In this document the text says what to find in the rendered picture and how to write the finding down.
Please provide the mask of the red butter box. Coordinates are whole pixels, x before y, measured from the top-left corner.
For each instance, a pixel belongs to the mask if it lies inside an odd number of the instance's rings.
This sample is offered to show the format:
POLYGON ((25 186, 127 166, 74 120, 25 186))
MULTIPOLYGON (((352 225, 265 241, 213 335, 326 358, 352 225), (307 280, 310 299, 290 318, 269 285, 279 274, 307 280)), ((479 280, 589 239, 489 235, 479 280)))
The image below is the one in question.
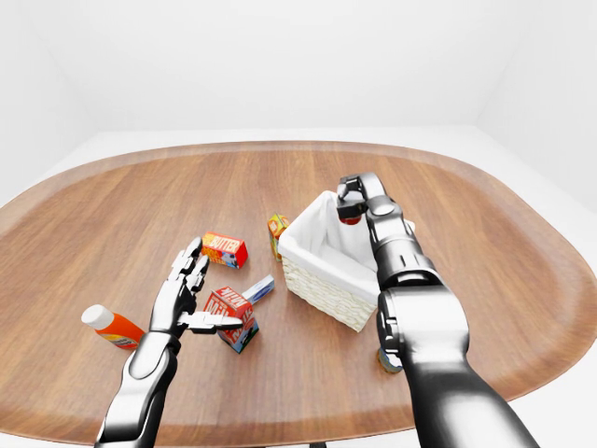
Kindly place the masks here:
POLYGON ((212 231, 206 232, 201 239, 201 252, 213 263, 241 269, 248 258, 246 245, 242 239, 212 231))

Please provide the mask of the small printed tin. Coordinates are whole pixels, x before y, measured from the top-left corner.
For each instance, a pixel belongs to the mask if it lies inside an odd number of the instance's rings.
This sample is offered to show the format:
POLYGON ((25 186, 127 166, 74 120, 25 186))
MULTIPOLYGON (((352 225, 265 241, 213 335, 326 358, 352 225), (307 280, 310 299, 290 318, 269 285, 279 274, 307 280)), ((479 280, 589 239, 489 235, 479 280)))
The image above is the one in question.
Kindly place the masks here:
POLYGON ((388 354, 383 348, 378 350, 378 360, 386 372, 399 373, 403 371, 400 358, 395 354, 388 354))

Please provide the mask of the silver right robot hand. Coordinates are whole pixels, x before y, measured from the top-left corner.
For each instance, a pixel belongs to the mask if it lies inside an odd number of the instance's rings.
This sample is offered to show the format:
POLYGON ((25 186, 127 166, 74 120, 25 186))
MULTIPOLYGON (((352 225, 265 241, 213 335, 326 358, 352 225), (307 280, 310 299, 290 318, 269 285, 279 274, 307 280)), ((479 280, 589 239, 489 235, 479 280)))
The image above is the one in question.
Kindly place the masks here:
POLYGON ((364 216, 370 227, 403 218, 401 207, 387 195, 381 180, 372 172, 347 175, 340 179, 337 212, 339 218, 364 216))

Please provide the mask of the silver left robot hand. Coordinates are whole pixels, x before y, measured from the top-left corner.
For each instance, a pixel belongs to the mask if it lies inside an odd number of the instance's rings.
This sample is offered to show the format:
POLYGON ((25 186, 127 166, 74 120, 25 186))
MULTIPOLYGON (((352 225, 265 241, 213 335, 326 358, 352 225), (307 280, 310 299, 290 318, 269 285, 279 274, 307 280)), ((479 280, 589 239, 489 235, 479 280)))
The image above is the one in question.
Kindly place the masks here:
POLYGON ((150 331, 167 332, 179 338, 185 329, 193 333, 214 334, 218 330, 243 326, 242 320, 237 317, 196 312, 196 294, 202 289, 210 263, 201 249, 202 239, 197 237, 175 258, 155 300, 150 331))

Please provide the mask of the red white milk carton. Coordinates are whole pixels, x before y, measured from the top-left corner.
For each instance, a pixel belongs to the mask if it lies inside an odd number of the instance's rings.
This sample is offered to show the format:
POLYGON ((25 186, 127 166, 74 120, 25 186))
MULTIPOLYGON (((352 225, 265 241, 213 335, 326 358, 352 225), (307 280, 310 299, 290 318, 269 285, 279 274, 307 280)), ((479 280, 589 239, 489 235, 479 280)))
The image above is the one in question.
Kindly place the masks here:
POLYGON ((241 353, 258 332, 253 304, 230 287, 213 290, 203 310, 213 315, 236 317, 242 320, 241 328, 217 332, 218 336, 237 353, 241 353))

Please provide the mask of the blue white flat box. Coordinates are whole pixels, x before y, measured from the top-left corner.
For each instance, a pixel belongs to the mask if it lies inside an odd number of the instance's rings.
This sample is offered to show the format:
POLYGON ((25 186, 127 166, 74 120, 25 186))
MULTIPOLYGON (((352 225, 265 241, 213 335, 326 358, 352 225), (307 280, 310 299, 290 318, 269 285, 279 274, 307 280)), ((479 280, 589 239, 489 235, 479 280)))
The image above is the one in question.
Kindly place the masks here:
POLYGON ((251 304, 257 303, 264 296, 272 292, 274 289, 274 278, 268 274, 263 279, 249 287, 242 293, 242 296, 251 304))

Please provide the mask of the orange bottle white cap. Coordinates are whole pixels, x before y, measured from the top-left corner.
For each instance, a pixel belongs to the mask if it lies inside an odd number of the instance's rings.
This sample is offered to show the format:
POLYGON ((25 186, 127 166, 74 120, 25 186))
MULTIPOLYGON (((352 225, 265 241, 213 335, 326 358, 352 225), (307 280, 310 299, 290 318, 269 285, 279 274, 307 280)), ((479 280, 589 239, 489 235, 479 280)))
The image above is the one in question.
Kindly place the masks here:
POLYGON ((101 304, 94 304, 81 315, 81 321, 118 348, 134 350, 144 331, 126 317, 113 313, 101 304))

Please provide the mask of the white wicker basket cloth lining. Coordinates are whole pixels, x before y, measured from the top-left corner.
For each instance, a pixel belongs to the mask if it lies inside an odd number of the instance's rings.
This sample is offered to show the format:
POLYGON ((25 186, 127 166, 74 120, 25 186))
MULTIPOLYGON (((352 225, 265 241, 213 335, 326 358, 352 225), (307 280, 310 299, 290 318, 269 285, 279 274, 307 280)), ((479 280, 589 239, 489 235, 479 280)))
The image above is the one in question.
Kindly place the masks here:
POLYGON ((380 289, 365 220, 340 222, 337 194, 322 192, 279 239, 287 288, 359 332, 377 308, 380 289))

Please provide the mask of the small orange juice carton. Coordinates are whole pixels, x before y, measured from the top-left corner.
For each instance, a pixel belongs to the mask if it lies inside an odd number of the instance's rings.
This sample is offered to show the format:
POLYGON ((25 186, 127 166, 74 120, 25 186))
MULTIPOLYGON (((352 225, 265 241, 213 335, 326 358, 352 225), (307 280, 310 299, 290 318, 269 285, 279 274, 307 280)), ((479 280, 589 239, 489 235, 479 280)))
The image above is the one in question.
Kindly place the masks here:
POLYGON ((268 231, 270 235, 271 251, 277 261, 282 260, 282 256, 279 253, 279 238, 281 234, 290 225, 290 221, 284 215, 274 213, 268 220, 268 231))

